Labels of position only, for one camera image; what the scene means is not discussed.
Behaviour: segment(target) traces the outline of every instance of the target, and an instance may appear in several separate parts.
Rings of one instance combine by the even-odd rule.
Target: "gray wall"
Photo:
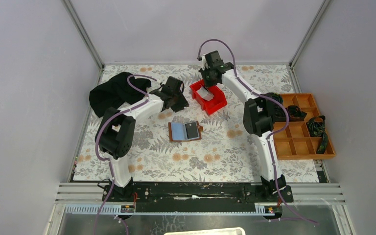
[[[327,166],[355,230],[376,234],[376,1],[333,1],[296,71],[327,117],[337,152]]]
[[[289,61],[322,0],[72,0],[104,63],[195,62],[210,38],[238,62]],[[218,49],[217,43],[204,53]]]
[[[42,234],[98,68],[60,0],[0,0],[0,234]]]

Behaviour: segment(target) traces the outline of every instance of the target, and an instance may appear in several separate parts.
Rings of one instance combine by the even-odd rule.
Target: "floral tablecloth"
[[[219,85],[227,106],[208,116],[191,98],[189,85],[200,79],[196,65],[106,66],[101,83],[127,71],[144,74],[163,82],[174,76],[185,83],[189,107],[174,113],[165,110],[137,123],[133,145],[128,153],[129,171],[134,181],[260,182],[257,147],[242,124],[243,104],[226,87]],[[285,65],[247,65],[237,70],[263,93],[292,93]],[[199,121],[204,127],[202,140],[169,142],[168,123]],[[106,162],[94,153],[94,137],[101,118],[93,112],[74,169],[74,181],[99,181],[109,177]],[[280,161],[288,182],[319,182],[313,160]]]

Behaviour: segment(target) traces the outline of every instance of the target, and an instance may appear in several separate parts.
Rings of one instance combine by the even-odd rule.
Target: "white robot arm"
[[[200,73],[206,88],[221,83],[228,87],[245,105],[243,124],[247,132],[253,135],[258,148],[262,183],[268,186],[267,190],[269,192],[275,193],[277,190],[274,187],[274,181],[276,180],[276,175],[278,175],[280,176],[278,178],[279,189],[283,189],[286,186],[286,182],[282,171],[278,167],[273,135],[271,135],[274,123],[274,103],[259,98],[256,94],[261,94],[261,92],[255,90],[239,76],[232,63],[224,63],[218,51],[204,54],[198,59],[202,61]]]
[[[241,79],[246,85],[248,85],[247,82],[244,81],[244,79],[241,76],[239,76],[238,79]],[[258,98],[258,96],[248,91],[241,83],[239,83],[239,81],[236,79],[236,76],[234,74],[234,70],[229,70],[222,75],[222,84],[228,87],[240,99],[240,101],[243,104],[246,103],[246,101],[250,99]],[[261,93],[255,90],[254,88],[252,89],[254,92],[258,94]],[[266,140],[271,132],[272,131],[266,131],[261,134],[261,137],[257,135],[253,135],[255,144],[258,149],[259,159],[260,159],[260,170],[261,170],[260,174],[267,181],[275,179],[273,167],[276,167],[277,173],[279,175],[282,174],[282,171],[278,167],[278,157],[275,151],[273,152],[273,154],[275,155],[274,156],[275,165],[272,165],[272,159],[270,156],[268,141]],[[275,149],[273,136],[270,136],[270,144],[271,144],[272,149]]]

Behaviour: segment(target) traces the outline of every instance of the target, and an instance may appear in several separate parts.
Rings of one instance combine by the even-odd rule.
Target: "orange compartment tray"
[[[328,145],[324,154],[316,154],[316,150],[321,144],[321,137],[311,137],[309,135],[306,122],[316,116],[321,115],[313,94],[281,94],[283,105],[297,105],[302,111],[307,113],[305,121],[289,122],[286,130],[275,134],[275,147],[279,160],[302,160],[302,159],[330,159],[335,157],[335,149],[328,135]],[[274,131],[284,127],[285,122],[276,122]]]

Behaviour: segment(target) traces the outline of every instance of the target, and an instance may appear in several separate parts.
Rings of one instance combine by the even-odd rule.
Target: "purple cable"
[[[309,223],[312,223],[312,224],[314,224],[314,225],[319,225],[318,222],[316,222],[316,221],[314,221],[314,220],[311,220],[311,219],[307,219],[307,218],[301,216],[300,214],[298,214],[298,213],[297,213],[297,212],[296,212],[296,211],[295,211],[290,205],[288,205],[288,204],[285,202],[285,200],[284,200],[282,194],[280,193],[279,183],[278,183],[278,177],[277,177],[277,171],[276,171],[275,156],[274,156],[274,154],[273,154],[272,146],[271,146],[271,144],[270,144],[270,137],[271,137],[272,135],[276,134],[276,133],[279,133],[279,132],[282,132],[282,131],[286,130],[286,127],[289,125],[289,114],[288,114],[287,110],[285,109],[285,107],[284,107],[282,104],[280,104],[280,103],[277,102],[276,100],[274,100],[274,99],[272,99],[272,98],[270,98],[270,97],[267,97],[267,96],[264,96],[264,95],[261,95],[261,94],[258,94],[258,93],[256,93],[256,92],[254,92],[253,89],[251,89],[250,87],[248,87],[248,86],[247,86],[247,85],[246,85],[246,84],[245,84],[245,83],[244,83],[244,82],[238,77],[238,75],[237,75],[237,69],[236,69],[236,67],[235,67],[235,58],[234,58],[233,51],[231,51],[230,47],[229,47],[225,42],[223,42],[222,40],[219,40],[219,39],[208,39],[208,40],[206,40],[205,42],[203,42],[203,43],[201,44],[199,50],[198,50],[198,57],[200,57],[200,55],[201,55],[201,48],[202,48],[202,46],[203,46],[205,43],[210,42],[210,41],[217,41],[217,42],[220,42],[220,43],[222,43],[222,44],[224,44],[224,45],[226,46],[226,48],[228,49],[228,51],[230,51],[230,54],[231,54],[231,56],[232,56],[232,58],[233,58],[233,66],[234,66],[234,75],[235,75],[235,78],[236,78],[237,81],[239,81],[239,83],[241,83],[241,84],[244,86],[244,88],[246,88],[249,92],[251,92],[251,93],[254,94],[254,95],[257,95],[257,96],[260,97],[260,98],[264,98],[264,99],[266,99],[266,100],[272,101],[273,103],[275,103],[276,105],[278,105],[278,106],[283,110],[283,112],[286,114],[286,123],[285,123],[284,127],[282,127],[280,130],[277,130],[277,131],[275,131],[275,132],[270,133],[270,134],[267,136],[267,138],[266,138],[267,143],[268,143],[268,145],[269,145],[270,156],[271,156],[271,158],[272,158],[272,165],[273,165],[273,170],[274,170],[274,175],[275,175],[275,185],[276,185],[276,190],[278,191],[279,198],[282,200],[282,202],[284,203],[284,205],[285,205],[285,206],[286,206],[286,207],[287,207],[287,208],[288,208],[293,214],[295,214],[297,217],[299,217],[299,219],[301,219],[301,220],[303,220],[303,221],[306,221],[306,222],[309,222]]]
[[[155,78],[153,77],[149,77],[149,76],[146,76],[146,75],[139,75],[139,74],[133,74],[133,75],[130,75],[129,77],[127,77],[127,83],[129,84],[129,86],[131,86],[133,89],[135,89],[136,91],[148,96],[148,93],[142,91],[141,89],[135,87],[132,83],[130,83],[130,78],[131,77],[134,77],[134,76],[139,76],[139,77],[146,77],[146,78],[149,78],[149,79],[152,79],[154,81],[158,81],[156,80]],[[148,96],[148,99],[145,100],[144,102],[138,104],[138,105],[135,105],[134,107],[130,108],[130,109],[126,109],[124,111],[121,111],[121,112],[118,112],[117,114],[111,116],[109,119],[106,120],[106,122],[101,126],[100,128],[100,131],[97,133],[97,137],[96,137],[96,141],[95,141],[95,152],[96,152],[96,156],[97,158],[100,160],[100,161],[109,161],[109,169],[110,169],[110,173],[112,175],[112,181],[114,181],[114,178],[115,178],[115,174],[113,173],[113,166],[112,166],[112,162],[110,161],[110,159],[108,158],[102,158],[98,152],[98,146],[99,146],[99,143],[100,143],[100,137],[101,137],[101,134],[103,133],[104,129],[106,129],[107,125],[109,125],[109,123],[115,119],[116,117],[122,115],[122,114],[125,114],[127,112],[130,112],[131,110],[135,110],[143,105],[145,105],[147,102],[149,102],[149,96]],[[100,215],[100,212],[101,210],[103,209],[103,206],[104,204],[106,203],[107,199],[110,197],[110,194],[112,193],[113,191],[113,187],[114,187],[114,182],[112,182],[112,185],[110,186],[110,189],[109,189],[109,192],[107,193],[106,197],[104,198],[103,202],[101,203],[100,205],[100,208],[98,209],[97,211],[97,214],[96,214],[96,219],[94,220],[94,226],[93,226],[93,234],[95,235],[96,234],[96,227],[97,227],[97,220],[98,220],[98,217]],[[127,225],[126,225],[126,233],[129,234],[129,229],[127,228]]]
[[[117,217],[117,218],[119,219],[120,222],[123,222],[124,227],[126,228],[126,235],[129,235],[129,226],[127,225],[126,221],[124,221],[124,219],[122,219],[120,217]]]

